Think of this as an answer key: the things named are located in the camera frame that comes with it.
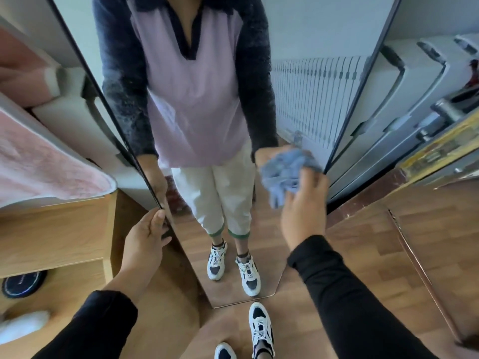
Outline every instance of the pink towel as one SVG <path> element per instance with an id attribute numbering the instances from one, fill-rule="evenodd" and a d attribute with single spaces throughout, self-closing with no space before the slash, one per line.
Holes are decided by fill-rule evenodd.
<path id="1" fill-rule="evenodd" d="M 0 93 L 0 207 L 33 198 L 85 199 L 116 182 Z"/>
<path id="2" fill-rule="evenodd" d="M 56 68 L 2 28 L 0 45 L 0 93 L 24 108 L 59 96 Z"/>

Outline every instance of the green pant cuff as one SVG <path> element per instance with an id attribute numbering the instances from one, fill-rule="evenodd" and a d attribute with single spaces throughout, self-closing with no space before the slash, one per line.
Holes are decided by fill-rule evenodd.
<path id="1" fill-rule="evenodd" d="M 246 233 L 246 234 L 234 234 L 231 230 L 228 229 L 228 233 L 233 237 L 233 238 L 236 238 L 236 239 L 247 239 L 249 238 L 249 234 L 250 232 Z"/>
<path id="2" fill-rule="evenodd" d="M 219 235 L 221 235 L 221 233 L 223 233 L 223 229 L 225 228 L 225 224 L 223 223 L 223 225 L 221 226 L 221 229 L 219 231 L 217 231 L 216 233 L 213 233 L 213 234 L 209 234 L 209 236 L 211 238 L 216 238 L 218 237 Z"/>

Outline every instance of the white pants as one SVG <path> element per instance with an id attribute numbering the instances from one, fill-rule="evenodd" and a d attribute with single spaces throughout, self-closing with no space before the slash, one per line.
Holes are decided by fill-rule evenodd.
<path id="1" fill-rule="evenodd" d="M 231 236 L 248 238 L 256 174 L 250 140 L 236 156 L 219 166 L 171 171 L 178 192 L 210 236 L 221 234 L 224 215 Z"/>

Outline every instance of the cleaning cloth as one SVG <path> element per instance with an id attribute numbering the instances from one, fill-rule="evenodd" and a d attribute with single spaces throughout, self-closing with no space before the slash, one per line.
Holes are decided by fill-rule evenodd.
<path id="1" fill-rule="evenodd" d="M 260 169 L 261 182 L 270 193 L 273 209 L 284 205 L 287 191 L 298 192 L 299 172 L 303 167 L 322 171 L 313 156 L 298 148 L 276 155 Z"/>

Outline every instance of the dark sleeve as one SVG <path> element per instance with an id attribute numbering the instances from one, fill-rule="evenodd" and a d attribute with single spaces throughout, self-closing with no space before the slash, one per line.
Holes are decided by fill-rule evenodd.
<path id="1" fill-rule="evenodd" d="M 70 323 L 33 359 L 117 359 L 138 310 L 117 291 L 94 291 Z"/>
<path id="2" fill-rule="evenodd" d="M 291 253 L 339 359 L 437 359 L 344 265 L 320 235 Z"/>
<path id="3" fill-rule="evenodd" d="M 236 45 L 238 93 L 254 153 L 278 146 L 276 106 L 271 84 L 268 20 L 261 0 L 244 0 L 243 27 Z"/>
<path id="4" fill-rule="evenodd" d="M 103 92 L 135 156 L 157 155 L 147 114 L 147 67 L 125 0 L 93 0 Z"/>

